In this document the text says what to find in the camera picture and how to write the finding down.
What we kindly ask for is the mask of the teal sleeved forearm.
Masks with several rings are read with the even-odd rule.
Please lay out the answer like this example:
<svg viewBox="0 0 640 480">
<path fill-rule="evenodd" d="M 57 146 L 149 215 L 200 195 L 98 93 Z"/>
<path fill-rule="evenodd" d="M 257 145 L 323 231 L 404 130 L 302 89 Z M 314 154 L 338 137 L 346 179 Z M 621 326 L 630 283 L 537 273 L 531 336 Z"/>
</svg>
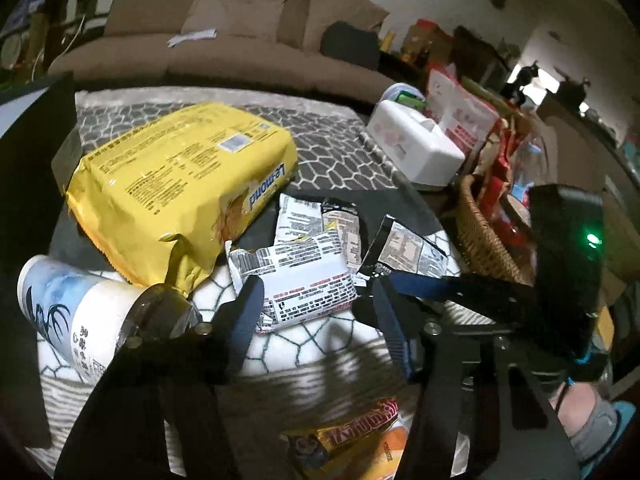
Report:
<svg viewBox="0 0 640 480">
<path fill-rule="evenodd" d="M 583 479 L 591 476 L 613 451 L 636 415 L 636 407 L 629 402 L 611 402 L 601 397 L 597 400 L 586 426 L 569 437 Z"/>
</svg>

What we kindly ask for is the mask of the person's right hand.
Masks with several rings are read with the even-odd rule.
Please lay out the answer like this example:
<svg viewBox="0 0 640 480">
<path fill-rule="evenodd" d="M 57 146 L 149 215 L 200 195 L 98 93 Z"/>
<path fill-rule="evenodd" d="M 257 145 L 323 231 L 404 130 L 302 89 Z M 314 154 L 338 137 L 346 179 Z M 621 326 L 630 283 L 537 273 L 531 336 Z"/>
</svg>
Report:
<svg viewBox="0 0 640 480">
<path fill-rule="evenodd" d="M 600 394 L 589 382 L 562 382 L 550 396 L 552 410 L 569 437 L 573 437 L 586 426 L 591 412 L 596 407 Z"/>
</svg>

